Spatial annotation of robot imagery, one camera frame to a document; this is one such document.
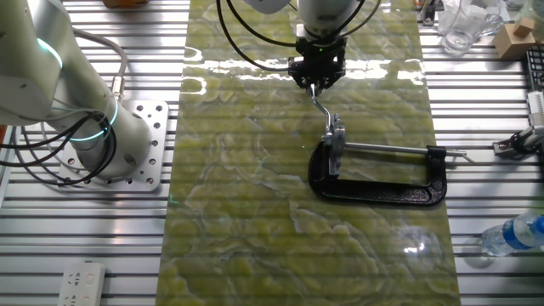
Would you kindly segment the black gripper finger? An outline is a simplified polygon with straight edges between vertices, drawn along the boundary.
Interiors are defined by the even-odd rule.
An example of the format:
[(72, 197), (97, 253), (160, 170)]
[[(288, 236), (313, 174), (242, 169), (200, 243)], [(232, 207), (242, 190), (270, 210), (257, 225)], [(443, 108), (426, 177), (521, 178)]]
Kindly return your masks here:
[(345, 64), (332, 64), (318, 70), (317, 86), (319, 90), (330, 88), (340, 78), (345, 76)]
[(315, 85), (308, 79), (307, 72), (304, 69), (290, 68), (288, 74), (301, 89), (305, 90), (311, 99), (315, 98)]

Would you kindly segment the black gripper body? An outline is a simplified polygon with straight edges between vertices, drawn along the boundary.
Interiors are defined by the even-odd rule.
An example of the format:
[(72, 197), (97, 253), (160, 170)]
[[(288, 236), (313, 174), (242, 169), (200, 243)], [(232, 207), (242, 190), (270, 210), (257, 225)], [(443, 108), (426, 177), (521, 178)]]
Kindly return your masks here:
[(290, 57), (288, 74), (295, 80), (338, 80), (345, 75), (345, 48), (347, 39), (338, 38), (330, 45), (321, 46), (299, 37), (295, 49), (302, 60)]

